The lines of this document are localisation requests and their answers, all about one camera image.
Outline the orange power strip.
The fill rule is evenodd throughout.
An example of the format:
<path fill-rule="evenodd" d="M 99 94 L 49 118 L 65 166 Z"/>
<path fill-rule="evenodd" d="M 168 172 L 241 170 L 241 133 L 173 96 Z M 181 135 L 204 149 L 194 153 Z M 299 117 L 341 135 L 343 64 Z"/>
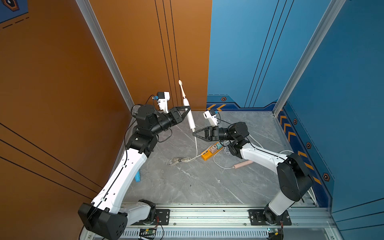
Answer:
<path fill-rule="evenodd" d="M 204 151 L 201 155 L 204 161 L 214 157 L 217 153 L 219 153 L 223 149 L 223 145 L 221 143 L 212 144 L 206 151 Z"/>

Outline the pink electric toothbrush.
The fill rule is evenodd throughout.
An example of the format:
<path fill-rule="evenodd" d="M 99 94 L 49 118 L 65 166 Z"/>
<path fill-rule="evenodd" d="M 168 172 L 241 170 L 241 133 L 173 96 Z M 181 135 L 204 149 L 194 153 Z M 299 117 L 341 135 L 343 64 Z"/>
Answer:
<path fill-rule="evenodd" d="M 250 161 L 250 160 L 248 160 L 248 161 L 244 161 L 244 162 L 235 164 L 235 165 L 234 165 L 234 168 L 235 168 L 235 169 L 239 169 L 239 168 L 248 166 L 248 165 L 250 165 L 250 164 L 252 164 L 252 163 L 253 163 L 253 161 Z"/>

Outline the pink charger adapter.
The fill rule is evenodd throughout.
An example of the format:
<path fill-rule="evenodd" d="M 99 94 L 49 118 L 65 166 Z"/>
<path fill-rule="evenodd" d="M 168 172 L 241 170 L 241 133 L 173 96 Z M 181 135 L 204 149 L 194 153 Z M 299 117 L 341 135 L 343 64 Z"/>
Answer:
<path fill-rule="evenodd" d="M 216 145 L 212 145 L 210 148 L 209 148 L 209 151 L 212 153 L 212 154 L 215 154 L 218 149 L 217 149 L 217 146 Z"/>

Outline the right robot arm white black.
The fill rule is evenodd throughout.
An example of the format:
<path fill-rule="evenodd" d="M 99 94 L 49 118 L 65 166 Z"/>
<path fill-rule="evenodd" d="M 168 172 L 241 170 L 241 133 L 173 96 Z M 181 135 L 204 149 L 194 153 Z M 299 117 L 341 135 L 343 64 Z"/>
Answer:
<path fill-rule="evenodd" d="M 314 179 L 301 156 L 258 148 L 249 141 L 249 135 L 244 122 L 231 124 L 227 128 L 205 127 L 193 133 L 193 136 L 206 142 L 229 141 L 228 148 L 233 156 L 259 164 L 278 176 L 280 190 L 264 208 L 262 219 L 268 225 L 279 225 L 287 209 L 310 190 Z"/>

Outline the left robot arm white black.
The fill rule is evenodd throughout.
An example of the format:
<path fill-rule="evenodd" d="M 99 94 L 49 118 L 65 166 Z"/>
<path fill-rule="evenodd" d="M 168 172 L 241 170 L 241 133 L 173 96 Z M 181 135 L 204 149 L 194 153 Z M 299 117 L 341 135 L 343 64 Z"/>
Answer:
<path fill-rule="evenodd" d="M 84 227 L 107 240 L 117 240 L 127 226 L 139 221 L 153 223 L 156 205 L 139 200 L 124 210 L 123 199 L 141 166 L 158 143 L 158 135 L 181 123 L 191 108 L 174 107 L 160 113 L 152 105 L 141 105 L 135 114 L 137 125 L 125 144 L 125 152 L 114 173 L 90 204 L 83 203 L 78 214 Z"/>

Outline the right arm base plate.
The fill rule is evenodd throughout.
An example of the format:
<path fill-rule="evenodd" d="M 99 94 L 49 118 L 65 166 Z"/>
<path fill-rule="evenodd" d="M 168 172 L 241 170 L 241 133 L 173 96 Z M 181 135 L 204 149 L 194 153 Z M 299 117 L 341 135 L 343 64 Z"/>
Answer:
<path fill-rule="evenodd" d="M 275 215 L 272 211 L 264 209 L 248 210 L 250 222 L 252 226 L 291 226 L 292 221 L 288 211 L 284 211 L 280 216 Z"/>

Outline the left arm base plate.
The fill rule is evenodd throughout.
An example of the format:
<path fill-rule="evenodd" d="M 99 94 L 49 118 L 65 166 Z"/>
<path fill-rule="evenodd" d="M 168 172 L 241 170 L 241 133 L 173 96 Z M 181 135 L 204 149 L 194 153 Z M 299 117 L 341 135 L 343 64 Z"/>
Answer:
<path fill-rule="evenodd" d="M 159 218 L 159 223 L 162 226 L 167 226 L 169 224 L 170 220 L 170 209 L 156 209 L 156 215 L 155 219 L 153 221 L 149 220 L 142 220 L 138 221 L 133 224 L 133 226 L 144 226 L 144 225 L 149 225 L 149 226 L 155 226 L 158 222 L 157 218 Z"/>

